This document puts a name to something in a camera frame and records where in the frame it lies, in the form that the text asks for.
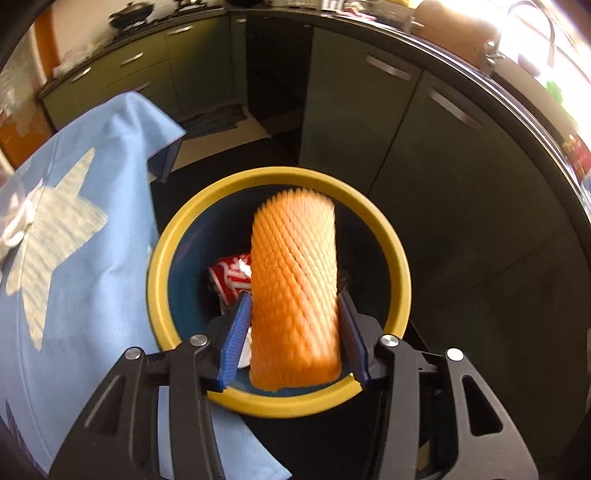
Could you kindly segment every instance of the cabinet handle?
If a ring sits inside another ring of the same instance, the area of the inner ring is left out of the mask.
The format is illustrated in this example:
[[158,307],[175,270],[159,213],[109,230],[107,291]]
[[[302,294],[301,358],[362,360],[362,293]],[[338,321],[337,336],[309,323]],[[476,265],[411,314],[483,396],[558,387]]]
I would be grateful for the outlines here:
[[74,83],[76,80],[80,80],[84,75],[86,75],[90,70],[92,69],[92,67],[88,67],[85,68],[84,70],[82,70],[78,75],[76,75],[75,77],[72,78],[72,80],[70,80],[70,83]]
[[150,83],[146,82],[143,85],[140,85],[139,87],[134,88],[134,92],[141,92],[142,90],[144,90],[145,88],[149,87]]
[[144,52],[141,51],[139,52],[137,55],[134,55],[131,58],[128,58],[127,60],[122,61],[121,63],[119,63],[119,66],[122,67],[123,65],[127,65],[128,63],[133,62],[134,60],[140,59],[141,57],[144,56]]
[[445,110],[450,112],[460,122],[463,122],[472,128],[480,128],[481,127],[480,123],[478,123],[476,120],[474,120],[467,113],[460,110],[456,105],[451,103],[451,101],[449,101],[447,98],[445,98],[441,93],[438,93],[435,90],[431,90],[431,98],[433,100],[435,100],[436,103],[441,105]]
[[410,75],[410,73],[407,73],[407,72],[400,70],[396,67],[392,67],[391,65],[388,65],[386,62],[383,62],[382,60],[378,60],[377,58],[372,57],[371,55],[367,56],[367,61],[370,65],[373,65],[374,67],[377,67],[380,70],[382,70],[383,72],[386,72],[390,75],[394,75],[395,77],[398,77],[399,79],[409,81],[412,78],[412,75]]
[[183,33],[186,32],[187,30],[191,30],[193,28],[192,25],[187,25],[186,27],[183,28],[177,28],[176,30],[173,30],[172,32],[168,32],[169,35],[176,35],[177,33]]

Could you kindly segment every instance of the striped star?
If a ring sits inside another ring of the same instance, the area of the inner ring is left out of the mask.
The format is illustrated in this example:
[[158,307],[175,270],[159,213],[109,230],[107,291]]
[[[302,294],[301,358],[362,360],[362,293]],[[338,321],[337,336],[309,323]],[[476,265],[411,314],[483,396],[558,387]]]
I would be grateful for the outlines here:
[[90,164],[91,148],[59,184],[43,187],[35,218],[8,274],[6,293],[22,295],[33,345],[41,349],[51,276],[55,269],[107,223],[107,214],[79,196]]

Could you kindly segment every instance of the silver screw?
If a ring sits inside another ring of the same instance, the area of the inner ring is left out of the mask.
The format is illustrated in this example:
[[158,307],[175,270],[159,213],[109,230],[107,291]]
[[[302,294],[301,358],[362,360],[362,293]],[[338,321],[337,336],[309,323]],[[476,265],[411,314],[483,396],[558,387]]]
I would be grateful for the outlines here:
[[380,341],[382,342],[382,345],[385,346],[398,345],[398,338],[396,338],[394,335],[384,335],[382,338],[380,338]]
[[142,356],[142,350],[140,350],[136,346],[128,348],[125,351],[125,358],[127,360],[137,360],[140,356]]
[[450,348],[446,354],[447,357],[454,362],[459,362],[464,358],[464,353],[459,348]]
[[198,335],[193,335],[189,342],[191,342],[191,345],[193,346],[203,346],[208,342],[208,340],[205,335],[199,333]]

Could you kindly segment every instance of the dish rack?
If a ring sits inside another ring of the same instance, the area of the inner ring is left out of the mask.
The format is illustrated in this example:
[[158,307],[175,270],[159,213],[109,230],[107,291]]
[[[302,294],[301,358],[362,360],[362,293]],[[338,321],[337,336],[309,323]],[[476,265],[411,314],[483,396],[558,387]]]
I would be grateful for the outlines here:
[[312,10],[342,10],[345,0],[272,0],[274,7],[310,8]]

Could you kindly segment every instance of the yellow rim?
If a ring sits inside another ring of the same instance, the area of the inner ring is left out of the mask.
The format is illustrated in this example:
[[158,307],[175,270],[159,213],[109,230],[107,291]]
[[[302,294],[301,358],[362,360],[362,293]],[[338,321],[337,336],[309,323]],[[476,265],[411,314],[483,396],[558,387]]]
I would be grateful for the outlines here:
[[[385,333],[401,338],[410,313],[411,284],[402,244],[386,217],[365,196],[333,177],[296,167],[265,167],[236,173],[213,183],[190,199],[166,227],[148,273],[148,310],[154,334],[162,350],[172,350],[181,342],[168,307],[168,275],[174,253],[193,221],[217,201],[251,187],[263,185],[306,187],[324,193],[346,205],[371,229],[388,263],[390,307]],[[312,415],[336,407],[361,391],[352,375],[313,393],[297,397],[266,397],[229,387],[209,398],[231,410],[267,418]]]

